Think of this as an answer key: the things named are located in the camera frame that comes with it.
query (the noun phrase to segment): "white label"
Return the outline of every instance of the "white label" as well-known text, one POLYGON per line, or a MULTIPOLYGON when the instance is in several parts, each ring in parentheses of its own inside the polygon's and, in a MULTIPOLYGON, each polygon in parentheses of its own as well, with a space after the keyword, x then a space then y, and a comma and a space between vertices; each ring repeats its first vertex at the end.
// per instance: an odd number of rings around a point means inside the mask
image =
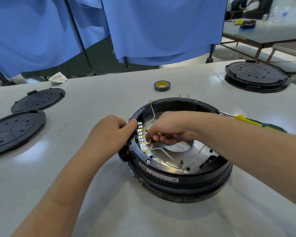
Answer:
POLYGON ((176 182, 178 183, 179 182, 179 179, 178 178, 172 178, 170 176, 166 176, 166 175, 162 175, 162 174, 159 174, 151 169, 148 169, 146 166, 144 166, 142 163, 138 162, 140 167, 148 172, 149 174, 153 175, 154 177, 157 177, 158 179, 161 179, 161 180, 164 180, 164 181, 168 181, 168 182, 176 182))

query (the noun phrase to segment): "screwdriver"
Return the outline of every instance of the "screwdriver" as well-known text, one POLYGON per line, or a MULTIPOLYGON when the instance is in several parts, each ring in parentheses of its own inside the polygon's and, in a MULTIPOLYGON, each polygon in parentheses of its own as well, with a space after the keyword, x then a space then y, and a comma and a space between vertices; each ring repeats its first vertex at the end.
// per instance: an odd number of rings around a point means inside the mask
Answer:
POLYGON ((272 124, 267 124, 267 123, 262 123, 262 122, 259 122, 259 121, 256 121, 256 120, 252 120, 252 119, 249 119, 249 118, 245 117, 244 115, 233 116, 233 115, 230 115, 230 114, 222 112, 222 111, 220 111, 220 113, 224 114, 224 115, 227 115, 227 116, 230 116, 232 118, 235 118, 236 120, 249 123, 249 124, 258 125, 258 126, 265 127, 265 128, 268 128, 268 129, 272 129, 272 130, 287 133, 286 130, 284 130, 283 128, 281 128, 279 126, 272 125, 272 124))

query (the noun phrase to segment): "black chair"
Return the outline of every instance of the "black chair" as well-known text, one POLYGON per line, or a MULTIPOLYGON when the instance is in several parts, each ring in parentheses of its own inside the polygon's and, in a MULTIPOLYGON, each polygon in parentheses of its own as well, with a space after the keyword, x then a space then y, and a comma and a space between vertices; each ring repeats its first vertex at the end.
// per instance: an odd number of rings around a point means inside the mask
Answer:
POLYGON ((263 15, 270 13, 273 0, 259 0, 260 5, 257 10, 242 13, 242 18, 262 20, 263 15))
POLYGON ((231 11, 226 13, 226 20, 241 18, 243 10, 240 10, 240 6, 247 7, 248 0, 234 0, 231 2, 231 11))

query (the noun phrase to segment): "roll of tape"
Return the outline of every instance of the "roll of tape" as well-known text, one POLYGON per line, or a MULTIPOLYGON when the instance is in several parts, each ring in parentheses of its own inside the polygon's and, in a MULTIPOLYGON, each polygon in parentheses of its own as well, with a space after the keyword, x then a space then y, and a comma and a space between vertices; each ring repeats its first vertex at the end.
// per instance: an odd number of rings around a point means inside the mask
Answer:
POLYGON ((153 85, 156 91, 168 91, 171 88, 171 83, 166 80, 159 80, 153 85))

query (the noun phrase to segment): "water bottle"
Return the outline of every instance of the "water bottle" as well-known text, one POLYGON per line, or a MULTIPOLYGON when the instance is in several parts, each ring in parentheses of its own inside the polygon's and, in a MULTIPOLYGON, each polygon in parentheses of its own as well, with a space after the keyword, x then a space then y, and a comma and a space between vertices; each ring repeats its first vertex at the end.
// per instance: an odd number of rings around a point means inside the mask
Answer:
POLYGON ((276 22, 276 21, 275 21, 275 16, 276 16, 277 10, 278 10, 278 7, 276 7, 276 8, 274 9, 274 11, 271 12, 271 15, 270 15, 270 17, 269 17, 269 21, 270 21, 270 23, 272 23, 272 22, 276 22))
POLYGON ((289 9, 289 7, 287 7, 287 8, 285 9, 285 11, 283 12, 281 22, 283 22, 284 19, 285 19, 285 17, 288 15, 288 9, 289 9))

